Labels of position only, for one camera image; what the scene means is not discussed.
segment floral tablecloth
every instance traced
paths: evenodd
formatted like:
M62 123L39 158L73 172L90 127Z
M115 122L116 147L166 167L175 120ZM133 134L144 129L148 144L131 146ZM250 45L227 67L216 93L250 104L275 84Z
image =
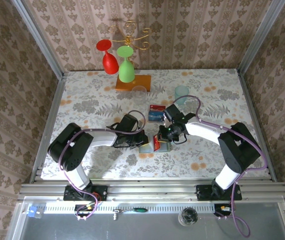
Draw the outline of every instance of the floral tablecloth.
M189 94L201 100L200 117L204 120L231 126L244 123L256 137L252 119L235 69L192 70L138 70L136 74L151 75L151 90L147 101L135 105L132 93L116 91L117 75L104 71L70 72L61 98L60 107L51 136L52 142L69 123L83 128L105 128L119 122L125 113L137 109L148 114L149 104L169 106L174 100L175 87L185 85ZM178 106L187 114L195 112L197 102L188 99ZM158 123L147 122L145 132L156 134ZM82 167L90 178L214 178L225 165L220 147L197 136L187 136L181 145L171 145L166 153L141 154L138 149L100 146L89 148ZM254 163L262 166L262 160ZM267 177L267 171L251 171L247 177ZM45 180L64 180L65 177L47 155L41 177Z

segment wooden block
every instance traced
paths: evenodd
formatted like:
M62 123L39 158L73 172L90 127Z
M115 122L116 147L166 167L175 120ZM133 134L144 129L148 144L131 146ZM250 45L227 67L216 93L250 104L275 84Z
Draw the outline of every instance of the wooden block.
M116 82L116 90L117 91L131 91L133 87L143 86L146 88L147 92L150 92L151 82L152 82L152 76L150 75L135 75L134 80L128 83L122 82L119 79L119 75L118 75L117 82Z

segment patterned wall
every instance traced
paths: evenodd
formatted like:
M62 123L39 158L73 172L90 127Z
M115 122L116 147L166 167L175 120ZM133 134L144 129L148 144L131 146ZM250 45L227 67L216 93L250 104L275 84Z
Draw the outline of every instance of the patterned wall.
M56 85L19 13L0 0L0 239L32 171Z
M151 27L150 49L136 50L139 69L237 68L271 0L25 0L65 71L103 69L108 26L135 19L135 36ZM120 44L114 44L116 53Z
M277 177L285 181L285 6L245 77Z

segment light blue cup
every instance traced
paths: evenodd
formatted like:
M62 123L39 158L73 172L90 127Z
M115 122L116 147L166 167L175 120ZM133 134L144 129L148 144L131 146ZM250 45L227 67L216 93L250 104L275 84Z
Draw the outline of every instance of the light blue cup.
M177 99L181 96L188 95L188 94L189 94L189 89L186 86L180 85L174 89L174 99ZM183 105L186 99L187 97L183 97L179 99L178 101L176 101L175 103L178 105Z

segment gray floor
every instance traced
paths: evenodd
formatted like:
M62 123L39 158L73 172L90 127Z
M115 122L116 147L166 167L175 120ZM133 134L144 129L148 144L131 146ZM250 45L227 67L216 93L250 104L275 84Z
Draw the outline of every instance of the gray floor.
M285 240L285 227L276 204L237 204L236 215L250 226L251 240ZM22 240L238 240L233 220L217 220L212 214L201 216L196 224L184 227L178 214L96 214L77 221L72 214L45 214L28 217Z

